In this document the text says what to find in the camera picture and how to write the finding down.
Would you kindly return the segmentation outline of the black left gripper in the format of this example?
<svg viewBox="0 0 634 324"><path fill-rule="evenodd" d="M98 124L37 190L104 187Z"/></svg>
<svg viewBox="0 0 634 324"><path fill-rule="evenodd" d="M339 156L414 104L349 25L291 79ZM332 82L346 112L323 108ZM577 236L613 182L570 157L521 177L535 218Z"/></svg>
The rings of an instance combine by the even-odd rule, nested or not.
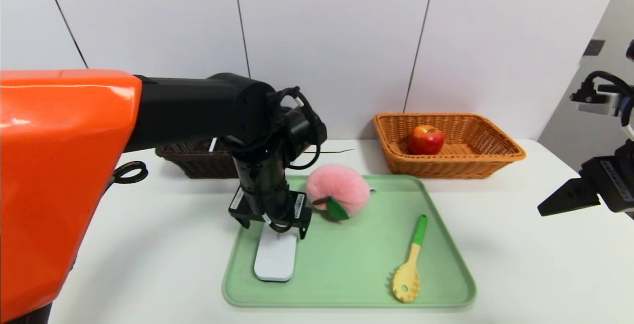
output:
<svg viewBox="0 0 634 324"><path fill-rule="evenodd" d="M300 240L306 238L311 209L306 194L293 191L287 181L285 166L279 156L262 162L234 159L240 187L228 212L244 229L251 221L271 227L298 227Z"/></svg>

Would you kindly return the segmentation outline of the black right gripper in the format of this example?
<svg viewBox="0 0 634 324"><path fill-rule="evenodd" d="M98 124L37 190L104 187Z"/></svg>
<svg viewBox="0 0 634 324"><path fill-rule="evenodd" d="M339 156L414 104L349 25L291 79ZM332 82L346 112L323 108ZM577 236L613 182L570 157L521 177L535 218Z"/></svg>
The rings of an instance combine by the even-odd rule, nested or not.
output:
<svg viewBox="0 0 634 324"><path fill-rule="evenodd" d="M627 140L611 156L593 157L584 162L579 174L582 178L569 179L537 206L541 216L569 213L599 205L598 195L613 213L633 215L632 140Z"/></svg>

